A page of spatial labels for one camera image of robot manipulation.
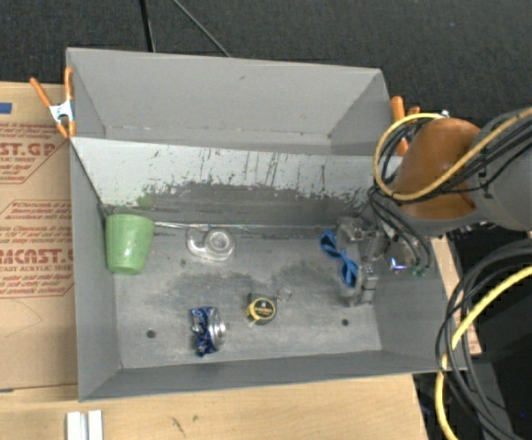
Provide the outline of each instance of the green cup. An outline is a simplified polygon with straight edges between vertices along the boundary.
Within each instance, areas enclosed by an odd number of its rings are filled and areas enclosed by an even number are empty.
[[[154,222],[145,216],[108,216],[105,220],[107,268],[117,274],[141,273],[148,260],[154,228]]]

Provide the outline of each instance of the yellow tape measure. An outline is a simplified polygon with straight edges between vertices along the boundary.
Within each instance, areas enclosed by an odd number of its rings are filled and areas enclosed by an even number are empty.
[[[262,295],[249,295],[246,314],[256,325],[265,325],[276,316],[274,299]]]

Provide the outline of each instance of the bin floor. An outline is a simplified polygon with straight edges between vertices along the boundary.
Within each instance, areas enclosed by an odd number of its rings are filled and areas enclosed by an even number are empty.
[[[380,350],[372,304],[349,307],[339,296],[338,263],[326,257],[312,236],[264,236],[230,229],[234,254],[215,262],[193,255],[186,231],[157,232],[145,269],[116,275],[116,323],[123,368],[287,358]],[[278,302],[266,325],[246,316],[250,292]],[[198,357],[191,308],[215,306],[226,325],[225,344]]]

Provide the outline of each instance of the wooden table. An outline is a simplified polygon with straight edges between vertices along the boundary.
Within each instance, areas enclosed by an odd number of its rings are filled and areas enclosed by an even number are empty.
[[[0,82],[0,94],[22,85]],[[75,385],[1,392],[0,438],[63,439],[66,413],[100,409],[109,440],[427,440],[410,375],[85,403],[76,399]]]

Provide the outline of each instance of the yellow cable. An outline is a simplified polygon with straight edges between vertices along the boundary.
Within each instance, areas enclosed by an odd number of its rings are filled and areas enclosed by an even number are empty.
[[[468,330],[474,320],[484,311],[488,305],[490,305],[498,296],[507,291],[516,283],[520,282],[522,279],[532,275],[532,266],[524,268],[507,279],[499,283],[494,289],[489,291],[476,306],[474,306],[468,315],[463,319],[460,325],[457,327],[453,336],[451,337],[451,349],[455,350],[459,341],[461,340],[462,335]],[[446,369],[448,367],[448,354],[447,352],[443,354],[441,363]],[[444,376],[441,371],[438,372],[438,377],[435,383],[435,405],[436,413],[438,416],[439,425],[441,430],[448,438],[448,440],[459,440],[459,438],[453,433],[451,427],[449,426],[448,417],[446,415],[445,407],[443,404],[443,388],[444,388]]]
[[[404,201],[404,202],[413,201],[415,199],[423,197],[424,195],[435,191],[437,187],[439,187],[441,184],[443,184],[445,181],[451,178],[456,172],[461,170],[461,168],[472,157],[476,156],[486,145],[488,145],[493,139],[501,135],[507,128],[512,126],[514,123],[518,122],[520,119],[523,119],[524,117],[531,116],[531,115],[532,115],[532,107],[529,107],[528,109],[521,111],[519,114],[507,119],[499,127],[497,127],[490,134],[484,137],[480,142],[478,142],[473,148],[471,148],[464,156],[462,156],[451,168],[449,168],[449,170],[445,171],[439,178],[431,182],[431,184],[424,187],[420,191],[411,192],[411,193],[395,192],[392,189],[390,189],[382,180],[381,174],[378,171],[378,161],[380,159],[380,152],[382,150],[382,146],[384,142],[386,141],[386,139],[388,138],[388,136],[402,124],[409,122],[411,120],[419,119],[419,118],[439,119],[443,117],[443,115],[421,113],[421,114],[408,115],[407,117],[403,117],[401,120],[395,122],[390,127],[388,127],[388,129],[386,130],[386,132],[384,132],[380,141],[378,142],[376,151],[374,152],[374,158],[372,162],[372,172],[374,174],[374,179],[378,183],[378,186],[384,191],[384,193],[390,195],[397,201]]]

